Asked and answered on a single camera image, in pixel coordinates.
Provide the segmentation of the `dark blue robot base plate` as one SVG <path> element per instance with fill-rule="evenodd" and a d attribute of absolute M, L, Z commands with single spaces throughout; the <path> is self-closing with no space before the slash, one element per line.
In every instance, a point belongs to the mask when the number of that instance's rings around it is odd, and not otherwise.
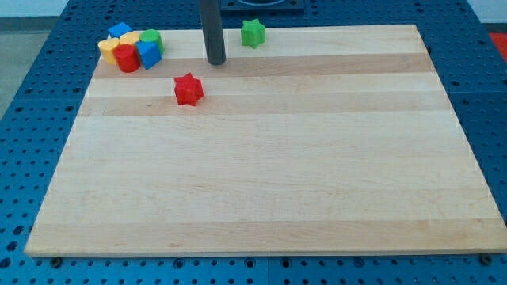
<path fill-rule="evenodd" d="M 307 0 L 219 0 L 222 12 L 304 11 Z"/>

